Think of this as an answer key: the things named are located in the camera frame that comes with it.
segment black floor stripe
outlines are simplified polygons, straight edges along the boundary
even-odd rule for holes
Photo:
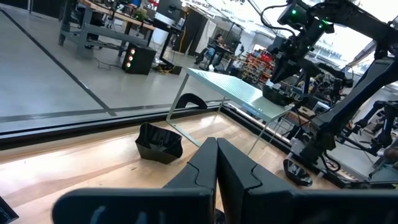
[[[17,21],[14,20],[6,11],[0,9],[0,11],[17,26],[28,38],[33,41],[51,60],[57,64],[77,85],[79,85],[87,94],[89,94],[92,99],[94,99],[106,112],[111,116],[117,116],[115,112],[111,111],[110,108],[98,97],[96,96],[82,81],[80,81],[74,74],[72,74],[69,69],[67,69],[60,61],[58,61],[46,48],[43,47],[34,37],[32,37]]]
[[[210,100],[206,103],[219,103],[222,100]],[[137,111],[137,110],[148,110],[148,109],[161,109],[170,108],[171,104],[161,104],[161,105],[147,105],[147,106],[130,106],[123,108],[109,109],[113,113],[123,112],[123,111]],[[0,116],[0,123],[15,122],[15,121],[30,121],[37,119],[49,119],[49,118],[61,118],[66,116],[79,116],[79,115],[90,115],[90,114],[100,114],[107,113],[106,110],[82,110],[82,111],[64,111],[64,112],[54,112],[54,113],[39,113],[39,114],[25,114],[25,115],[15,115],[15,116]]]

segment person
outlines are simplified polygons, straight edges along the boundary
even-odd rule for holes
[[[217,34],[216,38],[213,40],[213,42],[211,44],[215,45],[221,45],[224,41],[223,35],[222,34]],[[197,57],[196,61],[195,61],[195,65],[198,65],[204,58],[204,56],[206,56],[207,58],[211,58],[216,52],[216,49],[214,49],[213,47],[209,48],[209,49],[203,49],[200,52],[200,55]],[[214,59],[213,59],[213,66],[217,66],[217,64],[219,63],[218,61],[218,57],[217,55],[215,55]]]

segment black speaker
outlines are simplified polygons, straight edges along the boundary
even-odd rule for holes
[[[155,59],[156,51],[150,47],[130,43],[122,69],[129,74],[148,75]]]

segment black cabinet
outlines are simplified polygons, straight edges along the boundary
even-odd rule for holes
[[[19,7],[21,9],[27,9],[27,2],[28,0],[0,0],[0,3]]]
[[[33,0],[32,11],[58,18],[64,3],[65,0]]]

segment gray floor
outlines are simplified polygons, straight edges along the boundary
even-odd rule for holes
[[[109,67],[102,63],[98,65],[97,59],[105,63],[120,64],[117,51],[87,50],[86,54],[92,55],[91,58],[77,58],[75,44],[66,40],[63,47],[58,45],[59,22],[11,9],[5,11],[109,108],[134,108],[116,113],[118,116],[138,114],[140,106],[169,107],[185,77],[185,69],[180,75],[151,72],[148,76],[129,75],[116,67],[111,67],[110,71],[101,69]],[[106,113],[76,115],[74,118],[63,115],[56,119],[32,116],[37,119],[31,121],[27,119],[29,116],[25,116],[16,121],[15,116],[19,115],[100,110],[102,107],[1,12],[0,30],[1,131],[109,117]],[[156,49],[160,47],[153,43],[150,46]],[[174,62],[184,68],[194,67],[192,57],[179,54],[168,56],[170,59],[174,57]],[[205,101],[222,99],[221,95],[207,89],[194,78],[188,80],[184,89],[184,93],[186,92],[197,94]]]

